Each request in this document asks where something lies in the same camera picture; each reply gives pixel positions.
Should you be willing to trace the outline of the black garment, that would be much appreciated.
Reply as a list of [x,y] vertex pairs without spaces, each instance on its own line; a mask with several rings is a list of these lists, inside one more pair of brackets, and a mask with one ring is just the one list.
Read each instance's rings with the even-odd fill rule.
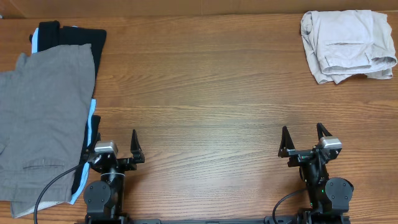
[[[38,52],[47,50],[58,45],[84,45],[91,44],[91,53],[95,65],[95,72],[98,73],[101,61],[101,55],[104,44],[106,42],[106,31],[103,29],[86,29],[77,26],[60,26],[59,21],[40,22],[38,28],[39,33],[39,50]],[[32,34],[29,36],[32,46]],[[92,129],[93,136],[98,133],[98,127],[101,117],[93,115]],[[77,187],[78,177],[74,177],[72,187]]]

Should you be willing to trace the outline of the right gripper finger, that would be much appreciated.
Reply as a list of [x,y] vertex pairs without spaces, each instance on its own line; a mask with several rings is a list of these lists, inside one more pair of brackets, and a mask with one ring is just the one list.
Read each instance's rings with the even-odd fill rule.
[[332,134],[324,127],[322,123],[317,123],[317,135],[318,139],[332,136]]
[[295,146],[293,144],[289,130],[287,129],[287,126],[284,126],[282,128],[282,137],[281,137],[279,152],[289,152],[294,150]]

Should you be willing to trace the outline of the folded beige shorts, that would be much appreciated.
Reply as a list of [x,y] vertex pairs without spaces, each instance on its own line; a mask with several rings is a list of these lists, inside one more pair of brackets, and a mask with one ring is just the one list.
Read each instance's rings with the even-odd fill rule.
[[308,11],[300,33],[309,69],[319,84],[353,75],[388,80],[397,65],[387,15],[370,10]]

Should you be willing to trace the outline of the light blue garment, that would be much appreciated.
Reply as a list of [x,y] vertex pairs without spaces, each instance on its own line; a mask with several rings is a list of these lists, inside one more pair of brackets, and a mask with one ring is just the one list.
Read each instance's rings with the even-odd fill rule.
[[[40,29],[36,28],[34,33],[32,34],[32,50],[31,52],[37,53],[39,50],[39,33]],[[88,146],[91,144],[91,137],[93,135],[93,129],[92,129],[92,117],[95,113],[96,109],[96,100],[94,98],[91,99],[90,102],[90,110],[88,113],[88,121],[86,123],[86,128],[85,128],[85,138],[83,141],[83,152],[85,152],[88,149]],[[81,195],[83,189],[85,188],[86,182],[88,180],[89,176],[89,169],[90,165],[87,162],[83,163],[83,166],[81,169],[76,170],[75,172],[75,177],[78,177],[80,175],[80,178],[78,179],[77,182],[77,187],[72,187],[72,197],[69,202],[69,204],[74,205],[79,196]]]

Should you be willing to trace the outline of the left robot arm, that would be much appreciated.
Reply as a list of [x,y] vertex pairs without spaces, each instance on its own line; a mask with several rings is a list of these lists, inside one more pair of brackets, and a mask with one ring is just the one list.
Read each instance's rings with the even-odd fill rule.
[[100,173],[100,180],[90,183],[83,193],[86,203],[85,223],[131,223],[123,212],[124,181],[127,171],[134,171],[145,162],[145,156],[134,130],[131,137],[131,156],[118,157],[114,141],[104,142],[97,137],[88,153],[88,164]]

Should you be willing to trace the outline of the grey shorts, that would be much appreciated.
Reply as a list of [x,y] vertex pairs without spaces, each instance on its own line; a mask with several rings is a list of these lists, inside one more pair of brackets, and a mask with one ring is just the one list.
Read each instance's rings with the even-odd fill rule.
[[1,74],[1,200],[14,218],[70,201],[94,86],[88,44],[21,54]]

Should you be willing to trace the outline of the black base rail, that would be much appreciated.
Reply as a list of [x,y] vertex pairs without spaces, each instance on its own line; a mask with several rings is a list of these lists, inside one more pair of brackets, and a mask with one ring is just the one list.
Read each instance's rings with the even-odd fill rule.
[[[279,224],[293,224],[297,223],[297,219],[294,216],[276,216],[277,223]],[[271,216],[266,216],[262,219],[209,219],[209,220],[159,220],[159,219],[138,219],[138,220],[111,220],[111,221],[79,221],[76,224],[84,223],[128,223],[128,224],[274,224],[275,221]],[[349,217],[344,217],[344,224],[350,224]]]

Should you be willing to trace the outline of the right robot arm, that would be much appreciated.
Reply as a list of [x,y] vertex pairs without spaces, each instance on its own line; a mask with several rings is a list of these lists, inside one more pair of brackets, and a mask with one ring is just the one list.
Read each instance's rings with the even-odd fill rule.
[[349,211],[353,197],[353,184],[343,178],[329,177],[328,162],[336,159],[342,150],[341,141],[334,137],[321,123],[317,123],[318,143],[311,149],[298,151],[286,126],[282,128],[279,157],[289,159],[289,167],[298,167],[305,188],[297,190],[280,199],[272,211],[274,223],[278,222],[275,212],[286,199],[306,191],[310,208],[301,208],[291,219],[292,223],[349,223],[344,214]]

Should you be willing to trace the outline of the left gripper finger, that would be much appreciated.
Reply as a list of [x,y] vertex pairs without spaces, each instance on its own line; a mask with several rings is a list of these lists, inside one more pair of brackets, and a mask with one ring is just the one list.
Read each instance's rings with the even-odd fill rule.
[[89,155],[94,152],[96,143],[101,140],[101,134],[97,133],[97,135],[89,137],[88,134],[85,136],[83,141],[83,147],[81,150],[81,161],[86,162],[89,158]]
[[134,159],[142,159],[143,158],[143,151],[139,144],[137,132],[135,129],[132,132],[130,152],[133,155]]

